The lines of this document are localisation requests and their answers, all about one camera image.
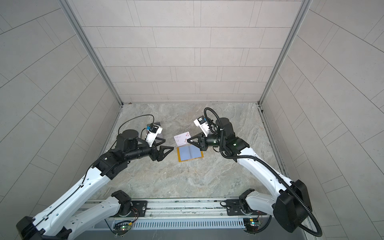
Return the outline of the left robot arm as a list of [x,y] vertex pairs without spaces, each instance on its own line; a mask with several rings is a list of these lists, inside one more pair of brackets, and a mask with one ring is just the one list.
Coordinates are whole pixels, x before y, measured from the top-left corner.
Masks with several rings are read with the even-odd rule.
[[143,157],[160,162],[174,147],[164,146],[162,138],[140,139],[136,130],[125,130],[117,136],[114,149],[101,155],[85,175],[58,200],[35,217],[24,217],[16,228],[23,240],[73,240],[100,221],[116,214],[131,212],[131,198],[116,191],[100,204],[80,214],[77,210],[101,187],[114,179],[128,164]]

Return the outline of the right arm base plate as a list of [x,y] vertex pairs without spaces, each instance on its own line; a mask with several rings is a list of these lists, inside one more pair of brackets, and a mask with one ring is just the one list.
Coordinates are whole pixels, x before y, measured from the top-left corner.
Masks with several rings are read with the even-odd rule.
[[239,199],[229,199],[220,202],[220,205],[227,210],[228,216],[266,216],[261,211],[251,210],[244,201]]

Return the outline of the yellow leather card holder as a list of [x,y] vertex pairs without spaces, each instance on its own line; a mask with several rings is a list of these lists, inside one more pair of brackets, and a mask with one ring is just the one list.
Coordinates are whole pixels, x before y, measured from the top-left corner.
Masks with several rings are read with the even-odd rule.
[[178,161],[185,162],[195,159],[200,159],[204,157],[202,151],[199,148],[193,145],[185,145],[177,148]]

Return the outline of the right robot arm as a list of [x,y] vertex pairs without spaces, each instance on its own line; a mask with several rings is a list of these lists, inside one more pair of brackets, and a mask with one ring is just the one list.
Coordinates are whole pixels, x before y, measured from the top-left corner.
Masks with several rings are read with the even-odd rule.
[[275,218],[280,226],[292,233],[300,227],[313,236],[320,237],[323,232],[316,220],[306,185],[282,175],[262,160],[250,145],[237,137],[232,123],[220,118],[215,123],[201,116],[194,121],[202,133],[187,141],[201,151],[218,147],[221,155],[232,159],[248,169],[270,192],[263,195],[253,189],[240,195],[240,208],[245,214],[260,211]]

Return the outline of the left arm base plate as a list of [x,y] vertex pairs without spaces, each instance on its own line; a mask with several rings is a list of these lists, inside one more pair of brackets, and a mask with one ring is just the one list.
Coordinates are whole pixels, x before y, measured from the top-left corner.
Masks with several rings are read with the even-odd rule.
[[120,206],[120,209],[114,217],[120,218],[136,218],[144,217],[148,207],[147,201],[131,201],[124,203]]

